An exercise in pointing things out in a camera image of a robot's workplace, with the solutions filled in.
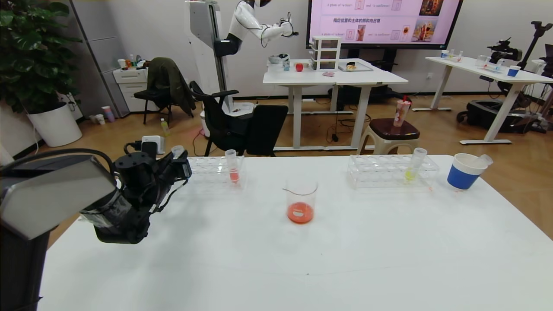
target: image on screen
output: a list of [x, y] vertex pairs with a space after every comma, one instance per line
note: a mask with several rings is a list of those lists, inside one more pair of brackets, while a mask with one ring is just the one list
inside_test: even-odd
[[461, 3], [462, 0], [311, 0], [307, 39], [337, 35], [346, 45], [444, 48]]

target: blue cup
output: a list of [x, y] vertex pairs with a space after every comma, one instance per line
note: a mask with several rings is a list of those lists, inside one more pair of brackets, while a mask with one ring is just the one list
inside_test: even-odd
[[520, 71], [520, 66], [511, 66], [509, 67], [509, 72], [507, 73], [507, 75], [510, 77], [516, 77], [519, 71]]
[[447, 182], [455, 188], [467, 190], [492, 163], [493, 160], [487, 155], [478, 158], [468, 153], [457, 153], [453, 158]]

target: stool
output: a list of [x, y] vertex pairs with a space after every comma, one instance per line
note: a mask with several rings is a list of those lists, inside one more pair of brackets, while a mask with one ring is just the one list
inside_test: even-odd
[[[146, 115], [151, 112], [157, 112], [161, 113], [161, 111], [165, 108], [169, 110], [168, 118], [167, 118], [167, 125], [169, 125], [169, 122], [171, 120], [171, 116], [173, 113], [171, 112], [171, 92], [169, 88], [167, 89], [150, 89], [150, 90], [144, 90], [140, 92], [134, 93], [134, 98], [146, 100], [146, 103], [144, 104], [144, 122], [143, 124], [146, 125]], [[148, 101], [153, 101], [156, 106], [159, 107], [159, 110], [157, 111], [151, 111], [148, 110]]]
[[363, 154], [369, 136], [374, 140], [373, 154], [389, 154], [397, 152], [399, 146], [408, 146], [413, 151], [419, 146], [420, 132], [407, 121], [397, 127], [393, 118], [374, 119], [361, 137], [357, 154]]

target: red liquid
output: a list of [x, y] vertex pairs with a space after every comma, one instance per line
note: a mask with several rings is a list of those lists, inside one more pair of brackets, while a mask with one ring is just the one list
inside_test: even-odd
[[230, 175], [231, 175], [231, 181], [233, 183], [237, 183], [240, 180], [240, 176], [238, 175], [238, 172], [230, 171]]
[[296, 202], [288, 206], [288, 218], [296, 224], [305, 224], [313, 219], [313, 208], [304, 202]]

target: jacket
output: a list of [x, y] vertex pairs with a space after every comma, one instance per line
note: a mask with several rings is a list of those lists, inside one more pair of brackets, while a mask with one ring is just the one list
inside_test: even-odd
[[196, 102], [176, 63], [165, 57], [152, 59], [148, 66], [148, 90], [170, 88], [173, 104], [179, 105], [184, 112], [193, 117], [192, 110]]

